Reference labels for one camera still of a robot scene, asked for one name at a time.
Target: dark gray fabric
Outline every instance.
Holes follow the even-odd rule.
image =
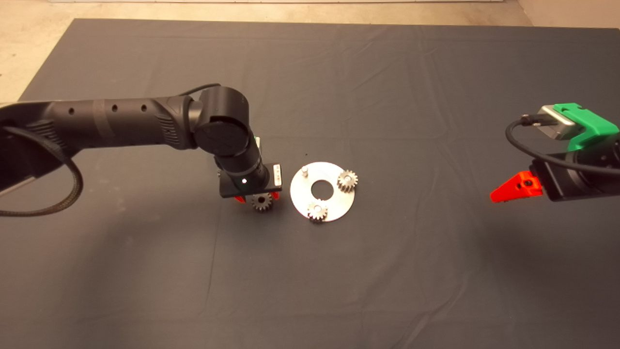
[[[617,30],[76,20],[22,99],[242,91],[285,192],[260,215],[201,151],[86,150],[70,209],[0,219],[2,348],[617,348],[618,198],[491,204],[505,126],[579,102],[620,122]],[[562,150],[533,130],[521,137]],[[360,175],[342,219],[288,197]],[[0,200],[63,197],[66,170]]]

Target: small spur gear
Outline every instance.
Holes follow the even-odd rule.
[[[308,205],[308,218],[313,222],[321,222],[327,217],[325,201],[317,200]]]
[[[355,172],[345,170],[338,176],[338,188],[345,193],[349,193],[351,190],[355,189],[357,181],[358,178]]]
[[[252,195],[252,207],[259,212],[265,212],[272,208],[273,198],[271,194],[256,194]]]

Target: wall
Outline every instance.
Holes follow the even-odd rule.
[[[519,0],[540,27],[620,28],[619,0]]]

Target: cable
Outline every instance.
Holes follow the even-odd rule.
[[[215,86],[222,86],[222,85],[220,85],[220,84],[206,84],[206,85],[198,86],[196,88],[187,90],[187,91],[185,91],[183,93],[179,93],[178,96],[187,96],[188,94],[192,94],[194,92],[198,92],[198,91],[201,91],[203,89],[208,89],[208,88],[212,88],[212,87],[215,87]]]
[[[38,134],[35,134],[28,130],[19,129],[17,127],[8,127],[8,126],[3,127],[3,129],[6,132],[9,132],[10,134],[14,134],[16,136],[26,138],[27,140],[31,140],[39,144],[45,150],[50,152],[50,154],[52,154],[55,158],[59,159],[60,162],[67,165],[69,170],[71,170],[71,174],[73,174],[73,188],[71,192],[69,193],[69,196],[67,196],[59,203],[54,204],[52,206],[46,207],[44,209],[35,210],[35,211],[23,211],[23,212],[0,210],[0,217],[35,217],[38,215],[48,215],[48,214],[62,211],[66,209],[67,207],[73,205],[74,202],[76,202],[76,200],[79,198],[80,194],[82,193],[82,189],[84,189],[84,182],[82,180],[82,174],[80,173],[78,167],[76,166],[76,164],[73,162],[73,160],[70,157],[64,154],[63,149],[58,144],[52,142],[51,140],[48,140],[47,138],[40,136]]]
[[[600,166],[591,166],[591,165],[581,165],[578,163],[572,163],[569,161],[561,160],[558,158],[554,158],[553,156],[542,154],[528,147],[527,145],[517,141],[515,136],[512,134],[513,130],[517,126],[527,126],[529,125],[526,120],[520,119],[512,122],[508,127],[506,127],[506,139],[512,144],[515,148],[521,150],[523,153],[536,158],[541,161],[545,161],[551,163],[553,165],[568,168],[570,170],[587,172],[587,173],[596,173],[599,175],[608,175],[608,176],[620,176],[620,170],[616,168],[607,168]]]

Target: circular metal plate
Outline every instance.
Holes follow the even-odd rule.
[[[331,222],[345,215],[353,205],[355,191],[345,193],[338,189],[338,176],[344,171],[340,166],[329,162],[309,163],[299,169],[291,181],[291,200],[301,215],[308,218],[308,205],[317,198],[312,195],[312,185],[318,181],[327,181],[334,189],[334,195],[324,200],[327,205],[327,217],[324,222]]]

